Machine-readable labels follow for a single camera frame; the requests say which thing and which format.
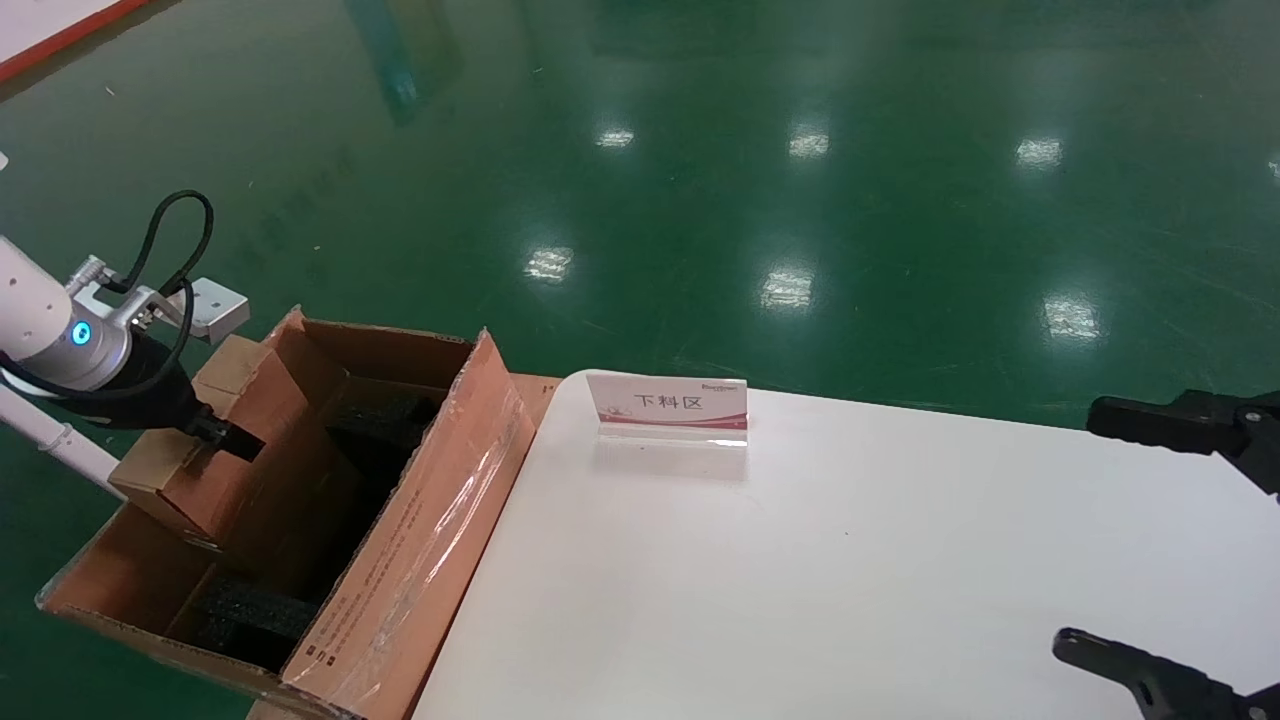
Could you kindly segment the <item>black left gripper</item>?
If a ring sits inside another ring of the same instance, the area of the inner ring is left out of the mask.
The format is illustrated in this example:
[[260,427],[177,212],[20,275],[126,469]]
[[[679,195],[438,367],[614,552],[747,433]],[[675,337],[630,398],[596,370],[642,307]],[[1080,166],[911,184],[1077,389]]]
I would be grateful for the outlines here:
[[123,368],[93,398],[63,398],[60,407],[108,429],[175,429],[206,446],[252,462],[265,442],[233,421],[212,415],[180,364],[187,345],[182,336],[173,346],[148,334],[132,334]]

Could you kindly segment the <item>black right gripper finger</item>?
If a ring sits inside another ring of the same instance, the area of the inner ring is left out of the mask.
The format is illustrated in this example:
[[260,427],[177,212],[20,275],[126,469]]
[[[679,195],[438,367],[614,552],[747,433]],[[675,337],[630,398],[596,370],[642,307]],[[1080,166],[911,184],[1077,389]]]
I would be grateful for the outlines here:
[[1203,671],[1084,630],[1059,630],[1052,655],[1129,691],[1144,719],[1277,719],[1279,684],[1252,694]]
[[1274,498],[1279,493],[1279,393],[1252,397],[1183,392],[1169,404],[1103,396],[1088,411],[1093,436],[1219,455]]

